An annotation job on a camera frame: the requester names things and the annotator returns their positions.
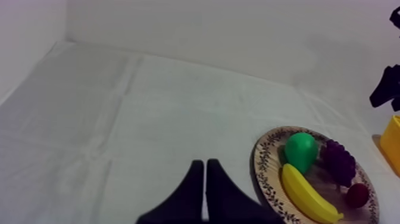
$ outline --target black object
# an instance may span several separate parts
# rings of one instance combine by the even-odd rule
[[[142,215],[136,224],[199,224],[203,202],[204,164],[194,160],[178,188],[158,207]],[[226,175],[220,162],[207,162],[207,205],[210,223],[283,224],[267,205],[247,197]]]
[[[370,101],[373,107],[379,107],[397,97],[400,97],[400,66],[398,64],[385,68],[382,79],[370,96]]]
[[[395,98],[392,101],[392,108],[395,112],[400,110],[400,98]]]
[[[399,15],[399,12],[400,12],[400,7],[397,8],[397,9],[395,9],[395,10],[392,12],[392,15],[390,16],[390,19],[389,19],[389,20],[390,20],[397,28],[400,29],[400,15]]]
[[[178,188],[158,207],[142,215],[137,224],[202,223],[204,163],[194,160]]]
[[[247,197],[226,175],[216,159],[207,161],[207,206],[210,223],[281,224],[282,218],[268,205],[261,207]]]

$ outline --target wooden plate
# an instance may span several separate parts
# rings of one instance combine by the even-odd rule
[[[318,148],[328,140],[324,135],[302,127],[284,126],[269,131],[258,140],[254,148],[252,162],[255,181],[260,190],[258,192],[262,193],[263,198],[284,218],[286,223],[316,223],[292,204],[280,183],[279,170],[286,160],[282,154],[285,143],[291,135],[298,132],[312,135],[318,143]],[[339,187],[332,181],[330,175],[322,168],[319,158],[305,178],[323,198],[344,214],[344,219],[338,223],[378,224],[379,206],[376,193],[367,174],[358,163],[352,183],[363,183],[370,190],[368,203],[360,209],[351,209],[345,204],[343,196],[348,189],[344,186]]]

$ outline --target yellow object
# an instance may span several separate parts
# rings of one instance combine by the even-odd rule
[[[335,223],[343,214],[327,202],[292,165],[286,163],[282,170],[283,187],[293,203],[316,222]]]
[[[393,116],[380,137],[380,146],[389,164],[400,176],[400,116]]]

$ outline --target decorative plate rim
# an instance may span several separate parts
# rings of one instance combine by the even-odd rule
[[[284,202],[280,201],[279,198],[276,198],[276,191],[274,188],[268,183],[268,177],[265,176],[267,173],[267,168],[268,168],[268,160],[270,159],[270,154],[268,148],[270,146],[273,146],[273,144],[277,141],[277,139],[280,139],[284,133],[287,132],[293,132],[291,133],[292,135],[294,133],[298,132],[305,132],[309,133],[312,135],[317,141],[327,141],[328,137],[313,131],[311,129],[307,129],[305,127],[299,127],[299,126],[281,126],[281,127],[276,127],[272,130],[269,130],[267,133],[263,134],[261,136],[256,144],[254,145],[253,151],[252,151],[252,167],[251,169],[252,174],[255,176],[255,180],[257,181],[257,187],[259,188],[259,192],[262,194],[262,197],[267,200],[269,205],[283,218],[283,220],[292,222],[294,224],[299,224],[302,223],[301,220],[296,217],[295,214],[289,213],[288,211],[283,211],[283,206]],[[256,161],[256,157],[260,158],[261,162]],[[379,204],[376,196],[375,189],[373,188],[373,185],[371,184],[371,181],[369,180],[367,174],[365,173],[364,169],[357,163],[357,169],[358,176],[361,179],[361,182],[365,184],[368,189],[370,190],[370,201],[369,201],[369,207],[368,210],[371,213],[369,224],[378,224],[379,223]]]

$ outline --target yellow banana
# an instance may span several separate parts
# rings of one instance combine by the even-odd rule
[[[327,202],[292,165],[286,163],[282,170],[283,187],[293,203],[309,218],[320,223],[335,223],[343,214]]]

